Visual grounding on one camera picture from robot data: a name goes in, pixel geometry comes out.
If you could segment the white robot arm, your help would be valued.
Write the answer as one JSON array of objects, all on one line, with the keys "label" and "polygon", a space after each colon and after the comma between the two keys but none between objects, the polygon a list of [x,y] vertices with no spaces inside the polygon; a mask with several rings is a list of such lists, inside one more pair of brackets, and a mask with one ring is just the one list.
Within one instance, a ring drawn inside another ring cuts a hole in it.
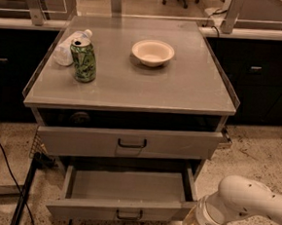
[{"label": "white robot arm", "polygon": [[260,181],[230,175],[196,203],[182,225],[227,225],[257,215],[282,225],[282,195]]}]

